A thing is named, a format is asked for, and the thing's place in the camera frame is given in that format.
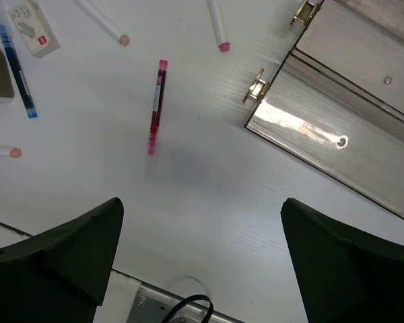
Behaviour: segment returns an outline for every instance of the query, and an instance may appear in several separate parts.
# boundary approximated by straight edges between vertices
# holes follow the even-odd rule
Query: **metal latch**
[[[259,101],[261,98],[263,98],[266,94],[266,91],[268,89],[268,84],[267,82],[261,80],[262,74],[265,70],[261,69],[259,73],[256,76],[255,81],[253,84],[250,86],[250,89],[248,90],[247,94],[245,95],[244,99],[242,100],[242,103],[245,103],[248,99],[248,97],[253,98],[257,101]]]
[[[316,15],[320,7],[321,7],[320,3],[314,4],[309,2],[308,0],[304,0],[304,2],[297,10],[296,15],[290,22],[290,26],[293,26],[296,20],[299,20],[304,24],[304,26],[307,26],[308,23],[311,21],[311,19]]]

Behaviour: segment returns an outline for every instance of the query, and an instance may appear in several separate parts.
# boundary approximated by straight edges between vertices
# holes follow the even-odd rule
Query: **screw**
[[[384,81],[384,84],[389,85],[392,83],[393,80],[392,80],[392,77],[386,76],[383,81]]]
[[[143,304],[145,304],[146,302],[146,298],[145,297],[140,297],[137,301],[137,305],[138,306],[142,306]]]

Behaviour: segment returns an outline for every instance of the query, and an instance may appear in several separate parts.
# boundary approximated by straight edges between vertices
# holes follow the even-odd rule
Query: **black cord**
[[[173,319],[174,316],[179,311],[181,311],[185,306],[189,305],[190,303],[193,303],[194,301],[208,301],[209,302],[208,312],[205,315],[205,317],[203,318],[203,320],[201,321],[201,323],[208,323],[209,319],[211,318],[211,316],[213,315],[213,312],[214,312],[214,304],[209,299],[209,297],[205,296],[205,295],[193,295],[193,296],[190,296],[190,297],[180,301],[178,304],[176,304],[174,306],[174,308],[172,308],[170,310],[168,315],[166,315],[166,317],[162,320],[162,323],[169,323],[171,321],[171,319]]]

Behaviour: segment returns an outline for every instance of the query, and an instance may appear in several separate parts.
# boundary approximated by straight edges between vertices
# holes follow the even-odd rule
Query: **white table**
[[[8,7],[19,0],[6,1]],[[240,101],[296,35],[300,0],[223,0],[232,41],[220,53],[204,0],[93,0],[124,27],[121,48],[70,0],[41,0],[61,48],[15,46],[38,109],[0,105],[0,221],[31,234],[113,196],[125,204],[114,268],[246,322],[306,322],[280,209],[295,197],[404,244],[404,221],[242,128]],[[168,59],[158,172],[146,176],[159,59]]]

